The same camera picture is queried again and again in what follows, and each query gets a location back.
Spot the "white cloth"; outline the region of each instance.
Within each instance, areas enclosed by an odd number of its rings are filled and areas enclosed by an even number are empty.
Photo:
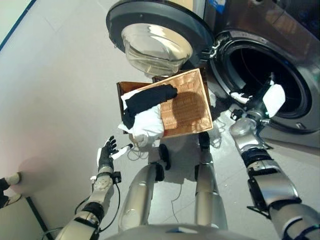
[[[121,96],[124,110],[127,108],[126,100],[138,92],[138,90],[133,90]],[[162,138],[165,131],[160,104],[135,115],[131,129],[128,129],[123,122],[118,128],[132,134],[139,147],[152,144],[155,140]]]

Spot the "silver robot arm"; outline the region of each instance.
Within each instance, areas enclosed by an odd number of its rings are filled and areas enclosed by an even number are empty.
[[[254,205],[250,209],[270,219],[281,239],[318,240],[319,213],[302,204],[296,187],[270,157],[259,137],[261,129],[284,103],[284,91],[275,85],[272,82],[265,85],[250,99],[246,112],[238,114],[240,118],[229,129],[249,176]]]
[[[110,137],[104,147],[98,149],[98,173],[93,191],[84,208],[61,230],[56,240],[97,240],[100,223],[108,212],[110,199],[114,194],[114,184],[121,182],[120,172],[114,172],[113,160],[130,150],[129,144],[116,150],[116,140]]]

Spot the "clothing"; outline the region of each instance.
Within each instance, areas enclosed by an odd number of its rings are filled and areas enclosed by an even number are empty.
[[[134,126],[137,114],[173,99],[177,94],[178,90],[170,84],[155,86],[134,94],[125,100],[127,108],[124,110],[124,125],[131,129]]]
[[[133,90],[121,96],[123,109],[127,108],[126,100],[130,99],[137,93],[139,93],[138,90]],[[146,111],[138,113],[135,116],[135,121],[132,128],[128,129],[123,122],[120,123],[118,128],[132,134],[139,147],[144,147],[147,144],[151,144],[155,140],[162,138],[165,128],[161,119],[160,104],[153,106]]]
[[[5,178],[0,179],[0,209],[3,208],[8,201],[9,197],[5,196],[4,190],[7,190],[10,185],[7,183]]]

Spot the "cable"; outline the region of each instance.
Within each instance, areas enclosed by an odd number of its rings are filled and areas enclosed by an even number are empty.
[[[75,210],[74,210],[74,215],[77,214],[78,208],[79,208],[84,202],[86,202],[86,201],[89,199],[89,197],[90,197],[90,196],[87,196],[82,202],[80,202],[80,203],[78,204],[78,206],[76,206],[76,208],[75,208]]]
[[[224,123],[223,121],[221,121],[219,118],[216,119],[216,123],[215,124],[217,124],[218,132],[213,133],[213,134],[215,134],[215,136],[213,136],[214,139],[212,137],[210,137],[210,144],[211,144],[211,146],[213,148],[219,149],[221,147],[221,144],[222,144],[221,134],[226,131],[225,126],[227,124]]]
[[[119,189],[119,187],[118,187],[118,184],[115,183],[115,186],[116,186],[116,188],[118,189],[118,195],[119,195],[118,207],[117,207],[117,209],[116,209],[116,212],[115,212],[115,215],[114,215],[112,221],[111,221],[111,222],[108,224],[108,226],[106,226],[105,228],[103,228],[103,229],[100,228],[99,233],[102,233],[104,230],[106,230],[108,227],[110,227],[111,224],[114,223],[114,221],[115,221],[115,219],[116,219],[116,216],[118,215],[119,208],[120,208],[120,189]]]
[[[52,233],[52,232],[55,232],[55,231],[58,231],[58,230],[61,230],[61,229],[63,229],[62,226],[61,226],[61,227],[54,228],[54,229],[51,229],[51,230],[48,230],[48,231],[45,231],[45,232],[43,233],[43,235],[42,235],[41,240],[44,240],[44,239],[45,239],[45,236],[46,236],[47,234]]]
[[[271,219],[270,215],[264,213],[263,211],[260,211],[258,208],[256,208],[255,206],[246,206],[247,209],[254,211],[258,214],[261,214],[262,216],[265,216],[267,219]]]
[[[141,152],[139,147],[135,145],[133,148],[131,148],[130,151],[128,151],[126,156],[131,161],[137,161],[139,159],[147,159],[149,155],[148,155],[148,152]]]
[[[180,184],[180,191],[179,191],[178,196],[175,199],[171,200],[172,213],[173,213],[173,216],[174,216],[177,223],[179,223],[179,220],[178,220],[176,213],[175,213],[175,210],[174,210],[174,201],[176,201],[176,200],[178,200],[178,198],[180,198],[181,191],[182,191],[182,184]]]

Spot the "front-load washing machine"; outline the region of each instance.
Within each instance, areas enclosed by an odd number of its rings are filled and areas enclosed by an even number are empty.
[[[286,102],[261,136],[319,148],[318,9],[317,0],[124,0],[106,25],[138,70],[170,76],[207,66],[221,99],[254,95],[272,73]]]

